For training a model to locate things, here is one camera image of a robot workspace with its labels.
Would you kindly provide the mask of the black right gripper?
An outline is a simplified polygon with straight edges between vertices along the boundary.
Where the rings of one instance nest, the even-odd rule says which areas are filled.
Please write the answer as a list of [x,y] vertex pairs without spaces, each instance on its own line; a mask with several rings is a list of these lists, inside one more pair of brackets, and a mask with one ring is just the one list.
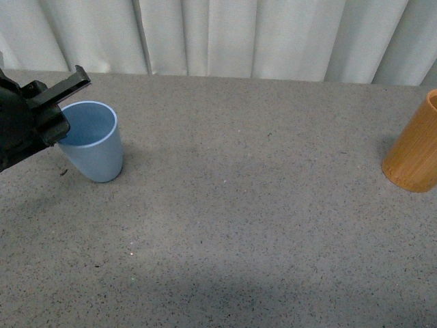
[[91,83],[83,67],[75,69],[52,87],[38,80],[21,87],[1,73],[1,171],[66,137],[70,123],[59,103]]

